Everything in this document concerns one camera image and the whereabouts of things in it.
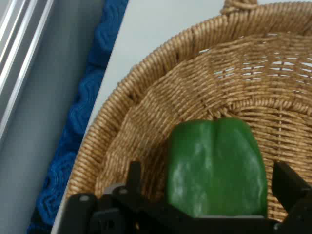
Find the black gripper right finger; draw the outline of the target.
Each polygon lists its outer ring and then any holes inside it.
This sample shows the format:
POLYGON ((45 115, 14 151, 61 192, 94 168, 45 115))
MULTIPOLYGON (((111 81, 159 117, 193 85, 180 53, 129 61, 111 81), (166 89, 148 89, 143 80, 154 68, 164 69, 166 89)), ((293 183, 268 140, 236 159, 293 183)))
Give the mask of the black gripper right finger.
POLYGON ((276 161, 272 176, 273 196, 287 212, 274 226, 277 234, 312 232, 312 187, 287 163, 276 161))

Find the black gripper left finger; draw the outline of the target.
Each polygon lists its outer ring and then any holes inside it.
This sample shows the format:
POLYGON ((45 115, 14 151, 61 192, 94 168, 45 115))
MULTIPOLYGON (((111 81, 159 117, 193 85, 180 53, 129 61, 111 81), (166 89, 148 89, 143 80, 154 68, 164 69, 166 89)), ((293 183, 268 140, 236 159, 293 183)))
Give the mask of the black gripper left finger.
POLYGON ((65 208, 67 234, 189 234, 192 218, 173 206, 151 202, 141 194, 141 164, 129 165, 125 185, 97 198, 70 196, 65 208))

